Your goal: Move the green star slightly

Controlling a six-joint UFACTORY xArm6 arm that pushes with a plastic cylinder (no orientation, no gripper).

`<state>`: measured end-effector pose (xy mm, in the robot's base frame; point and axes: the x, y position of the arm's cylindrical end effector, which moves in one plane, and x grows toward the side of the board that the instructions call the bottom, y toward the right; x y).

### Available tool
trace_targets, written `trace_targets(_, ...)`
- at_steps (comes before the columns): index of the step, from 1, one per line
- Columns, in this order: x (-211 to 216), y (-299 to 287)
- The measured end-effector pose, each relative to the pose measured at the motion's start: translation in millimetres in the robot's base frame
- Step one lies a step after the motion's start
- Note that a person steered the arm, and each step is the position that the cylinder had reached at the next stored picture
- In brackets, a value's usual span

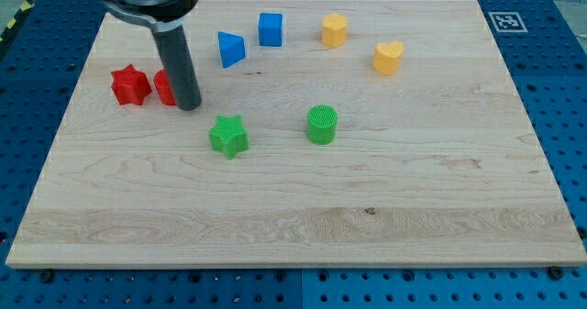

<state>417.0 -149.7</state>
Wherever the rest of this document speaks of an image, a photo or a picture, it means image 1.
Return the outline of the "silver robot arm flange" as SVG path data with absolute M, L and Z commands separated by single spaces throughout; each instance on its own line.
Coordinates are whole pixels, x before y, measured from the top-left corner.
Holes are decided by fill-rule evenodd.
M 174 30 L 198 0 L 102 0 L 105 9 L 115 18 L 153 32 Z

